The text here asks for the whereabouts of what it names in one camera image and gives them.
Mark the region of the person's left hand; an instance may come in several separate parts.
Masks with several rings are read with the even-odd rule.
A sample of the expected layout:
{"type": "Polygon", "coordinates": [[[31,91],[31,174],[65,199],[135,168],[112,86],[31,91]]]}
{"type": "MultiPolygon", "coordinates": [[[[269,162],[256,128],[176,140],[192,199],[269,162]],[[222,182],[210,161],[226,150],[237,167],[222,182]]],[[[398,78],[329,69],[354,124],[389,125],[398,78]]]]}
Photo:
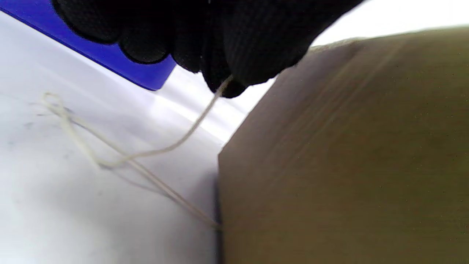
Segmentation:
{"type": "Polygon", "coordinates": [[[240,96],[296,65],[313,40],[360,0],[53,0],[72,32],[118,44],[131,61],[171,56],[212,92],[240,96]]]}

